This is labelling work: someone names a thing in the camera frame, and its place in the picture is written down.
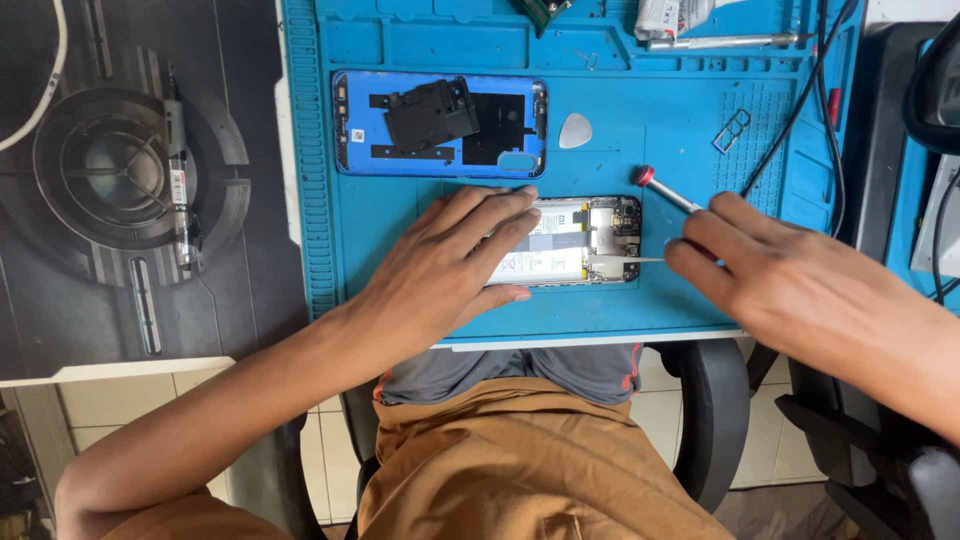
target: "blue phone back cover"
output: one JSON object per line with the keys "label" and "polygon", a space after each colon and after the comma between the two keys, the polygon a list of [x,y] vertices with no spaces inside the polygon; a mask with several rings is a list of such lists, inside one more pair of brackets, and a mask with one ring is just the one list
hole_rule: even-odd
{"label": "blue phone back cover", "polygon": [[[371,107],[371,95],[404,93],[440,79],[452,81],[454,77],[456,75],[362,70],[335,73],[332,94],[338,155],[346,149],[346,158],[338,156],[337,159],[340,172],[364,176],[516,179],[538,178],[542,175],[546,168],[547,87],[542,80],[529,77],[464,76],[471,95],[489,93],[524,97],[522,117],[527,135],[523,136],[523,148],[500,154],[497,164],[464,164],[464,140],[461,138],[421,151],[422,154],[428,154],[424,159],[372,156],[374,146],[393,146],[393,142],[383,116],[386,109]],[[341,87],[344,89],[344,99],[340,99]],[[445,148],[453,149],[452,160],[441,158],[441,152],[448,152],[442,150]]]}

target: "white cable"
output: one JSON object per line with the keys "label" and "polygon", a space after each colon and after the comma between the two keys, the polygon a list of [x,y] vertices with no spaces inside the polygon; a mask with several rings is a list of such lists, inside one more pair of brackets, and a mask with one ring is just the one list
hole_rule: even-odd
{"label": "white cable", "polygon": [[47,106],[50,105],[50,100],[53,99],[54,92],[57,91],[57,84],[60,82],[60,72],[63,70],[63,61],[66,60],[66,15],[63,14],[63,0],[54,0],[54,11],[57,12],[57,30],[60,32],[60,43],[57,45],[57,58],[54,60],[54,70],[53,73],[50,74],[50,81],[47,82],[47,87],[43,91],[43,97],[40,98],[40,103],[36,105],[36,109],[34,109],[34,113],[30,116],[30,119],[27,120],[27,123],[17,130],[16,133],[0,141],[0,152],[10,148],[34,130],[36,124],[40,122],[40,118],[42,118],[43,114],[47,111]]}

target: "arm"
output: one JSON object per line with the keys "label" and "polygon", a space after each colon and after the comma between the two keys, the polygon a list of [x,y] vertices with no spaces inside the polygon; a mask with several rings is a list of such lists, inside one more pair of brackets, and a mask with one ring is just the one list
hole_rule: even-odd
{"label": "arm", "polygon": [[960,319],[876,262],[732,193],[688,218],[665,258],[758,341],[960,445]]}
{"label": "arm", "polygon": [[484,284],[539,222],[540,212],[527,210],[536,193],[467,187],[435,202],[356,298],[84,451],[57,488],[60,537],[100,538],[140,509],[203,489],[309,407],[483,311],[529,298],[521,286]]}

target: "sim card tray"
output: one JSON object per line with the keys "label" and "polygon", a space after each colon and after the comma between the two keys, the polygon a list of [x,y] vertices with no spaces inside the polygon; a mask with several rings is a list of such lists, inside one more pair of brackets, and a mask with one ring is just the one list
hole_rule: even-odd
{"label": "sim card tray", "polygon": [[[716,148],[721,154],[726,156],[736,140],[740,138],[740,135],[743,134],[744,130],[747,129],[747,126],[750,125],[751,121],[753,121],[753,118],[746,109],[737,109],[733,116],[731,116],[730,120],[727,120],[727,124],[724,125],[722,130],[720,130],[720,133],[717,134],[717,137],[713,140],[713,148]],[[721,141],[723,140],[724,135],[727,134],[730,134],[731,136],[730,142],[724,146],[721,146]]]}

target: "disassembled smartphone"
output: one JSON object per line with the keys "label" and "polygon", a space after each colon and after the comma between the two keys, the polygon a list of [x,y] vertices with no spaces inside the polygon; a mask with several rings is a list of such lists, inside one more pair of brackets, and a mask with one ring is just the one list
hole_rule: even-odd
{"label": "disassembled smartphone", "polygon": [[629,195],[538,199],[542,218],[487,284],[624,283],[639,276],[640,201]]}

